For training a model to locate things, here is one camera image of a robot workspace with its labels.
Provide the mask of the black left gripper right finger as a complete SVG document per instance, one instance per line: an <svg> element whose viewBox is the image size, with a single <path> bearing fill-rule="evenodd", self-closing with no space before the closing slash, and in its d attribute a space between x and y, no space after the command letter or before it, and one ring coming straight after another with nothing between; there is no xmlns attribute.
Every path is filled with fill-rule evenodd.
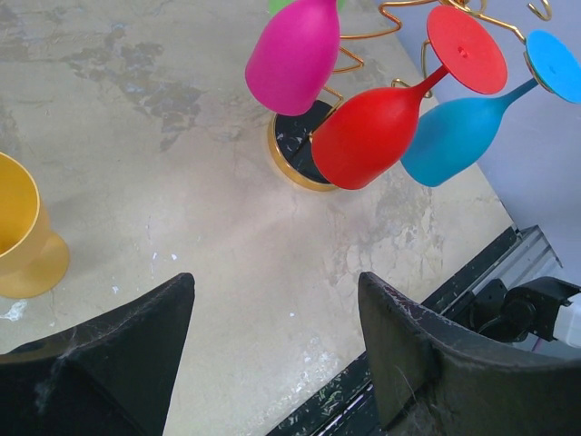
<svg viewBox="0 0 581 436"><path fill-rule="evenodd" d="M372 272L359 317L390 435L577 435L580 361L526 352L418 304Z"/></svg>

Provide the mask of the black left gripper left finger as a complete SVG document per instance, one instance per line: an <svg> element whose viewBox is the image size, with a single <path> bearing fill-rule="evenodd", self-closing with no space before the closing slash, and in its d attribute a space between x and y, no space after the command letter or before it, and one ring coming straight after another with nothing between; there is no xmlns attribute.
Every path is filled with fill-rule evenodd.
<svg viewBox="0 0 581 436"><path fill-rule="evenodd" d="M4 435L161 435L194 304L182 272L1 356Z"/></svg>

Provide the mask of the yellow wine glass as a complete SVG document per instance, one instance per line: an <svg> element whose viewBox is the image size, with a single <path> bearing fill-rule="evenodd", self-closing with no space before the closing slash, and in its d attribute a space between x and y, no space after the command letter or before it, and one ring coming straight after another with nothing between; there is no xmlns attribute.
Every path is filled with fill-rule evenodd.
<svg viewBox="0 0 581 436"><path fill-rule="evenodd" d="M49 292L69 262L68 246L52 230L33 176L1 154L1 295L28 299Z"/></svg>

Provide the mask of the blue wine glass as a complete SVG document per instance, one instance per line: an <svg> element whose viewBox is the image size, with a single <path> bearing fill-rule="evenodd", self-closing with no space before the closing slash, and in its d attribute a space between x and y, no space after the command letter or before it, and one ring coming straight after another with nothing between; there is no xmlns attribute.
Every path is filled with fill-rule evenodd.
<svg viewBox="0 0 581 436"><path fill-rule="evenodd" d="M580 63L556 36L535 30L525 58L533 77L499 97L470 97L439 104L419 118L400 162L408 175L436 187L474 164L493 143L508 107L538 85L571 103L580 102Z"/></svg>

